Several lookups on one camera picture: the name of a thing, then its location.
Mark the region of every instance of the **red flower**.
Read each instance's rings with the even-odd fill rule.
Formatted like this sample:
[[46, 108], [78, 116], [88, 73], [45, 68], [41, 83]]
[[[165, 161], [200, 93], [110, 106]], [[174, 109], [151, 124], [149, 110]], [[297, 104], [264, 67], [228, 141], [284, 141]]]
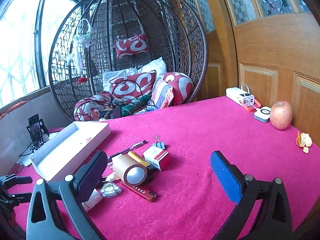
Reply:
[[86, 83], [88, 79], [86, 77], [81, 77], [77, 80], [77, 84]]

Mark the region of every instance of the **metal screw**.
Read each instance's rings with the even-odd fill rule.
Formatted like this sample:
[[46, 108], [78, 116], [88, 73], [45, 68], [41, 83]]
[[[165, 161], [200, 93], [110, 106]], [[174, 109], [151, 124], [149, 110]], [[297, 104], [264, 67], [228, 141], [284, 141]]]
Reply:
[[65, 181], [71, 181], [72, 179], [73, 179], [72, 175], [67, 175], [67, 176], [64, 177]]
[[37, 185], [41, 185], [42, 183], [43, 183], [43, 179], [38, 179], [36, 182]]
[[275, 179], [275, 182], [276, 182], [276, 184], [281, 184], [281, 183], [282, 183], [282, 180], [279, 179], [279, 178], [276, 178], [276, 179]]
[[246, 174], [246, 175], [244, 176], [244, 178], [245, 178], [247, 181], [253, 180], [253, 176], [250, 175], [250, 174]]

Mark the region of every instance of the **blue gripper pad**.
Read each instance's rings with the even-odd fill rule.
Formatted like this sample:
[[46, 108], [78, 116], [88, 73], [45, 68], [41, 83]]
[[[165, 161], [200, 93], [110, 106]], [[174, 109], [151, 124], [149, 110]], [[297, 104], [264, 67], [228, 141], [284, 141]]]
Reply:
[[229, 200], [238, 204], [242, 198], [241, 185], [228, 167], [230, 163], [224, 157], [224, 160], [220, 158], [219, 153], [212, 153], [210, 158], [211, 167]]

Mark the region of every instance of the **woven wicker mesh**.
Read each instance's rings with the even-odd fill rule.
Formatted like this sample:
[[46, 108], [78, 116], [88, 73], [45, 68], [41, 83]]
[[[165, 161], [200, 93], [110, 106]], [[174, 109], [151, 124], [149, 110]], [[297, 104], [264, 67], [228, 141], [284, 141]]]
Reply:
[[[81, 73], [74, 60], [68, 62], [73, 37], [81, 19], [92, 25], [91, 46], [81, 48], [84, 69]], [[88, 25], [81, 21], [78, 33]], [[113, 41], [145, 33], [150, 53], [116, 59]], [[207, 70], [207, 42], [204, 28], [185, 0], [81, 0], [67, 15], [54, 39], [49, 58], [49, 82], [54, 99], [73, 121], [75, 104], [103, 91], [102, 73], [126, 68], [141, 68], [162, 57], [168, 72], [182, 72], [193, 83], [192, 102], [203, 83]], [[79, 77], [87, 83], [77, 84]]]

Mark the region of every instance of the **red apple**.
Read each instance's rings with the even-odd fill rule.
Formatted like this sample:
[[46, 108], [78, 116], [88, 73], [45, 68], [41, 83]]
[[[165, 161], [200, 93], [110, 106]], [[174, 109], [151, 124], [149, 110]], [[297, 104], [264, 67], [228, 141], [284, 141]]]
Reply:
[[287, 101], [276, 102], [270, 111], [270, 122], [278, 130], [286, 129], [292, 120], [291, 105]]

